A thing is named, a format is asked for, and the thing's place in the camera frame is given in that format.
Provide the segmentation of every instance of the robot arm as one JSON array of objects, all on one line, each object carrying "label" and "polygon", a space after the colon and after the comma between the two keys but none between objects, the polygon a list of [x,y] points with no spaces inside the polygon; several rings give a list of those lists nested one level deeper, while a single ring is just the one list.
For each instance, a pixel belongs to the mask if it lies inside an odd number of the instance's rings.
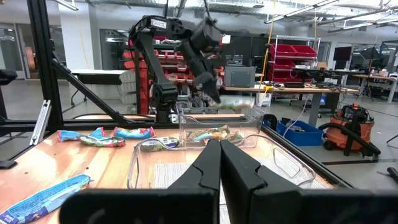
[{"label": "robot arm", "polygon": [[170,109],[177,101],[177,88],[166,78],[159,59],[155,55],[152,41],[154,32],[161,30],[168,39],[181,40],[175,46],[175,51],[182,53],[184,60],[192,71],[194,85],[203,85],[203,91],[220,103],[220,96],[216,88],[217,76],[205,53],[218,53],[219,30],[209,18],[202,20],[194,29],[186,29],[178,19],[166,19],[159,16],[142,18],[129,33],[131,40],[144,56],[149,73],[156,77],[150,104],[157,108],[156,121],[169,121]]}]

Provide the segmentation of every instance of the blue wrapper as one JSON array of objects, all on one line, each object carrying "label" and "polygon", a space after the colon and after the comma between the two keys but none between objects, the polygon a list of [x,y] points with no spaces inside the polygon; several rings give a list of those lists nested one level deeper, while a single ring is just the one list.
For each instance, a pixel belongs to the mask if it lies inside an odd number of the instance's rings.
[{"label": "blue wrapper", "polygon": [[155,131],[153,127],[138,128],[134,130],[115,127],[113,136],[124,139],[147,139],[154,137]]},{"label": "blue wrapper", "polygon": [[91,181],[89,176],[80,174],[36,193],[0,214],[0,223],[18,224],[35,221],[60,207],[69,196],[87,187]]},{"label": "blue wrapper", "polygon": [[77,140],[79,140],[80,136],[81,136],[81,134],[76,131],[61,130],[61,131],[58,131],[57,141],[58,142],[71,141],[71,140],[77,141]]},{"label": "blue wrapper", "polygon": [[104,127],[100,127],[95,129],[89,136],[94,137],[94,138],[101,138],[105,136],[105,131]]}]

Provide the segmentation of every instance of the paper sheet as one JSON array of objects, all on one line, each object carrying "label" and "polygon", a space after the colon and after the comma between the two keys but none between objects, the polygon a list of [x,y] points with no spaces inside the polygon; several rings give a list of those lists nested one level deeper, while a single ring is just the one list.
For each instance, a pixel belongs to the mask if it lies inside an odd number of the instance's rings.
[{"label": "paper sheet", "polygon": [[[181,175],[187,171],[191,164],[172,163],[155,164],[155,183],[154,188],[166,189],[174,183]],[[223,185],[220,187],[220,205],[225,204]]]},{"label": "paper sheet", "polygon": [[[299,184],[304,180],[311,178],[311,174],[301,167],[289,160],[284,155],[275,154],[275,161],[273,158],[255,158],[262,165],[272,170],[281,177],[291,181],[294,184]],[[170,163],[170,164],[155,164],[155,182],[154,188],[166,189],[174,183],[191,164],[189,163]],[[303,188],[311,189],[327,189],[327,186],[322,185],[318,180],[314,180],[311,184],[305,184]],[[220,188],[220,223],[229,224],[228,209],[225,202],[224,190],[221,184]]]}]

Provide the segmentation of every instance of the desk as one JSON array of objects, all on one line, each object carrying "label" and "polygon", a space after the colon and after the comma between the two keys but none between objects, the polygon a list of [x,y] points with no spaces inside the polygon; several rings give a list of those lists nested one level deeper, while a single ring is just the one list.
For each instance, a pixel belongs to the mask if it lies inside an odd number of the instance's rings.
[{"label": "desk", "polygon": [[[241,92],[257,92],[259,91],[258,88],[239,88],[239,87],[226,87],[222,86],[224,90],[229,90],[229,91],[241,91]],[[341,88],[342,92],[347,92],[347,93],[358,93],[358,90],[352,90],[352,89],[347,89],[347,88]],[[316,87],[308,87],[305,86],[304,88],[284,88],[283,90],[275,88],[273,93],[279,93],[279,94],[292,94],[292,93],[300,93],[300,94],[312,94],[312,105],[311,105],[311,110],[310,110],[310,118],[308,119],[309,125],[316,126],[317,125],[317,119],[318,119],[318,113],[319,113],[319,107],[320,107],[320,102],[321,102],[321,96],[322,93],[339,93],[338,90],[331,90],[328,88],[316,88]]]},{"label": "desk", "polygon": [[[367,75],[353,75],[353,76],[362,78],[361,88],[359,89],[359,92],[363,93],[363,90],[365,88],[365,83],[366,83],[366,80],[368,79],[368,76]],[[390,78],[390,77],[379,77],[379,76],[375,76],[375,75],[371,75],[369,78],[392,82],[391,85],[383,84],[383,83],[376,84],[376,83],[369,82],[370,86],[377,86],[377,87],[383,87],[383,88],[390,89],[390,94],[388,95],[387,103],[392,103],[392,99],[394,98],[394,93],[396,92],[396,88],[397,88],[397,79]]]},{"label": "desk", "polygon": [[[98,119],[98,116],[86,116]],[[158,136],[178,137],[179,129],[156,129]],[[78,174],[89,175],[94,182],[89,188],[126,189],[127,174],[134,146],[139,140],[127,140],[120,148],[98,148],[84,146],[78,141],[57,142],[54,133],[37,146],[17,158],[18,165],[10,170],[0,170],[0,213],[25,198],[62,182]],[[256,148],[245,149],[253,157],[269,157],[271,142],[258,142]],[[193,162],[199,155],[198,151],[163,151],[150,152],[148,159],[153,165],[165,162]],[[333,188],[321,175],[315,181],[327,188]],[[149,187],[153,183],[154,173],[148,174],[147,182],[141,187]],[[58,223],[59,209],[37,220],[36,224]]]}]

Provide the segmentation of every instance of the table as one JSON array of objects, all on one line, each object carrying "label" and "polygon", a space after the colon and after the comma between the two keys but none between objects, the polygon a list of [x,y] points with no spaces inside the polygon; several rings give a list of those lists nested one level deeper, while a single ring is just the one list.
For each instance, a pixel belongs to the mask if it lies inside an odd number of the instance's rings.
[{"label": "table", "polygon": [[[98,116],[86,116],[91,119],[103,118]],[[179,129],[156,129],[158,136],[179,136]],[[51,187],[61,181],[78,174],[89,175],[94,182],[90,182],[90,188],[126,189],[127,173],[134,150],[139,140],[127,140],[122,148],[97,148],[84,146],[78,141],[57,142],[57,133],[53,133],[37,146],[17,158],[18,165],[10,170],[0,170],[0,213],[15,203]],[[275,145],[263,141],[255,148],[245,149],[253,157],[269,157],[271,149]],[[145,163],[168,162],[193,162],[199,155],[199,151],[163,151],[150,152]],[[150,170],[141,187],[151,187],[154,181],[154,173]],[[325,179],[318,174],[316,182],[325,187],[332,188]],[[35,223],[58,223],[59,209],[42,217]]]},{"label": "table", "polygon": [[[258,88],[240,88],[240,87],[227,87],[227,86],[222,86],[224,90],[229,90],[229,91],[241,91],[241,92],[259,92]],[[347,88],[341,88],[341,91],[344,93],[358,93],[358,90],[352,90],[352,89],[347,89]],[[320,107],[320,102],[321,102],[321,96],[322,93],[339,93],[338,90],[331,90],[328,88],[317,88],[317,87],[309,87],[305,86],[304,88],[284,88],[282,90],[278,88],[274,88],[272,90],[273,93],[279,93],[279,94],[292,94],[292,93],[300,93],[300,94],[312,94],[312,105],[311,105],[311,110],[310,110],[310,118],[308,119],[309,125],[316,126],[317,125],[317,119],[318,119],[318,113],[319,113],[319,107]]]},{"label": "table", "polygon": [[[354,77],[358,77],[358,78],[362,78],[362,83],[361,83],[361,87],[359,89],[359,92],[363,93],[363,90],[365,88],[365,83],[366,83],[366,80],[368,79],[368,76],[367,75],[353,75],[353,76]],[[391,78],[391,77],[375,76],[375,75],[371,75],[369,78],[392,82],[391,85],[383,84],[383,83],[377,84],[377,83],[370,83],[369,82],[369,85],[371,85],[371,86],[378,86],[378,87],[383,87],[383,88],[390,89],[390,94],[388,96],[387,103],[392,103],[392,99],[394,98],[394,93],[396,92],[396,88],[397,88],[397,79]]]},{"label": "table", "polygon": [[[122,84],[119,76],[126,72],[125,70],[98,70],[98,69],[73,69],[71,70],[72,74],[74,74],[77,79],[79,79],[83,84],[93,84],[93,85],[120,85]],[[71,108],[66,110],[70,110],[75,107],[75,103],[73,102],[73,97],[79,92],[76,90],[72,97],[70,98]]]}]

